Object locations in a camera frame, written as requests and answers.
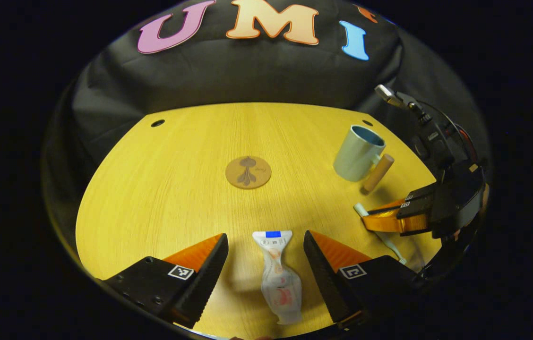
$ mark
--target orange letter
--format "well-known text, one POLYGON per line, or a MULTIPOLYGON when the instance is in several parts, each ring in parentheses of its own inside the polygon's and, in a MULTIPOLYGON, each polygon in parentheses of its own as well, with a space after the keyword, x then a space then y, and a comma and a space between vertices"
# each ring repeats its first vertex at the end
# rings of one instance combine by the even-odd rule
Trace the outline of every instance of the orange letter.
POLYGON ((359 7, 357 6, 357 9, 359 9, 359 13, 361 13, 364 17, 368 18, 369 20, 371 20, 372 22, 375 22, 376 24, 378 24, 378 21, 376 21, 376 17, 374 17, 374 15, 368 11, 367 9, 363 8, 363 7, 359 7))
POLYGON ((290 30, 284 38, 294 43, 317 45, 314 18, 319 12, 302 5, 290 5, 281 13, 264 0, 233 0, 231 4, 239 7, 235 27, 227 32, 233 39, 258 37, 260 31, 254 28, 254 19, 264 28, 269 37, 276 37, 288 24, 290 30))

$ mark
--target orange finger pad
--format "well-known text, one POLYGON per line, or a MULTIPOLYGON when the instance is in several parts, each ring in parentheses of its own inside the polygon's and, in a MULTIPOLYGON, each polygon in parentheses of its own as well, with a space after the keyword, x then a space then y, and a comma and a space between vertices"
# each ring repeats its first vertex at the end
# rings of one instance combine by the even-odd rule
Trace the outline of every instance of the orange finger pad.
POLYGON ((223 234, 218 234, 199 243, 195 243, 163 260, 172 264, 181 265, 182 267, 191 268, 198 272, 204 262, 206 262, 206 259, 221 236, 223 236, 223 234))
POLYGON ((331 239, 313 230, 309 230, 309 232, 317 242, 321 252, 325 255, 334 273, 338 272, 338 269, 342 267, 371 260, 371 257, 366 254, 344 245, 335 239, 331 239))

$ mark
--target blue label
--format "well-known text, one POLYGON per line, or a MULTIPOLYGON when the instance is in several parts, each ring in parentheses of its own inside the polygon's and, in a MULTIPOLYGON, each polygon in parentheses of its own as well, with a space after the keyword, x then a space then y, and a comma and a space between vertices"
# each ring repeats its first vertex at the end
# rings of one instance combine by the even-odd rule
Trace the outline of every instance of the blue label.
POLYGON ((268 231, 266 232, 266 237, 281 237, 280 231, 268 231))

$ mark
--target toothbrush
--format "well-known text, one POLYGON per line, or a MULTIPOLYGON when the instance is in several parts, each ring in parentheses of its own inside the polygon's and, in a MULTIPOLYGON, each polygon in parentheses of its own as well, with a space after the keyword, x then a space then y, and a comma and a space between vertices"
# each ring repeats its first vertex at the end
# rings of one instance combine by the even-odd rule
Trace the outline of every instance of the toothbrush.
MULTIPOLYGON (((355 211, 359 214, 359 216, 363 217, 363 216, 368 216, 370 213, 368 213, 368 211, 365 210, 365 208, 363 207, 363 205, 361 205, 361 203, 357 203, 353 206, 353 208, 355 208, 355 211)), ((390 250, 392 250, 394 252, 394 254, 399 258, 399 262, 401 264, 405 264, 407 263, 407 260, 401 256, 401 253, 399 252, 399 250, 395 247, 394 243, 392 243, 392 241, 390 241, 388 235, 386 235, 385 232, 379 232, 379 231, 375 231, 376 235, 378 235, 379 239, 382 240, 382 242, 388 247, 390 248, 390 250)))

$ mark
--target mug handle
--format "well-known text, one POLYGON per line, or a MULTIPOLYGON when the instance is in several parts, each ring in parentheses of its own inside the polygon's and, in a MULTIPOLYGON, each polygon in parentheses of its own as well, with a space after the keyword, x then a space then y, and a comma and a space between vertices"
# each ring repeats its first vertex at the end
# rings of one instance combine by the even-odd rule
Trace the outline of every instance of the mug handle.
POLYGON ((368 179, 363 183, 363 193, 369 194, 374 190, 376 185, 381 181, 382 177, 386 175, 390 166, 395 162, 391 155, 385 153, 383 156, 374 155, 373 159, 376 163, 374 171, 368 176, 368 179))

